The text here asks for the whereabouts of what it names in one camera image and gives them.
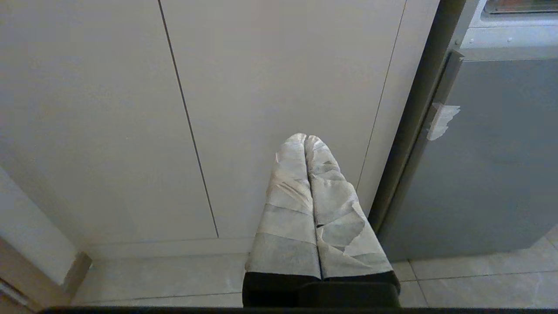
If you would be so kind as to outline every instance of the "metal panel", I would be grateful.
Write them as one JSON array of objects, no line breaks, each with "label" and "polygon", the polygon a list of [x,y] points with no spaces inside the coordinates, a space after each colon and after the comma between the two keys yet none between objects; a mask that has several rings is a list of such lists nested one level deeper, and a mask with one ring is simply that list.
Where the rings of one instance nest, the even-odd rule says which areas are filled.
[{"label": "metal panel", "polygon": [[558,59],[460,53],[435,99],[461,111],[430,141],[431,107],[380,229],[391,260],[526,248],[558,222]]}]

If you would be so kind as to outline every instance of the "white wall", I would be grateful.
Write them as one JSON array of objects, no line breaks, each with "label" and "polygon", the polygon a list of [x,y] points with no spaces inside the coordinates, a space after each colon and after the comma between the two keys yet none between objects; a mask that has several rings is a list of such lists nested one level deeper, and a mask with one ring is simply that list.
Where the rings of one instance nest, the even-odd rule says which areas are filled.
[{"label": "white wall", "polygon": [[0,168],[0,237],[57,284],[78,250]]}]

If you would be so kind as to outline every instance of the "tiled floor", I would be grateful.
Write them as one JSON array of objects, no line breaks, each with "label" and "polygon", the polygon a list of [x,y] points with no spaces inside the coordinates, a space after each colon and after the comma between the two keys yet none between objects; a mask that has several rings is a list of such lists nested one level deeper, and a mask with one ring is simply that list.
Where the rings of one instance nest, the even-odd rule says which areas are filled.
[{"label": "tiled floor", "polygon": [[[95,263],[76,305],[242,306],[246,254]],[[558,308],[558,226],[510,253],[394,263],[404,307]]]}]

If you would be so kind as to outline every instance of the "baseboard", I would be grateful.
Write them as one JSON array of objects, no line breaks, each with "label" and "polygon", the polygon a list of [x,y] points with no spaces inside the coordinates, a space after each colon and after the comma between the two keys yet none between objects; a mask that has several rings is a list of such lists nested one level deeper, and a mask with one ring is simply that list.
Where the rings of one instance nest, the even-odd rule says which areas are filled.
[{"label": "baseboard", "polygon": [[204,239],[125,244],[100,244],[89,247],[94,260],[153,258],[165,256],[248,253],[254,238]]},{"label": "baseboard", "polygon": [[64,293],[70,296],[70,298],[73,298],[78,291],[83,279],[85,279],[85,275],[87,275],[91,262],[91,258],[85,252],[80,252],[76,256],[62,284]]}]

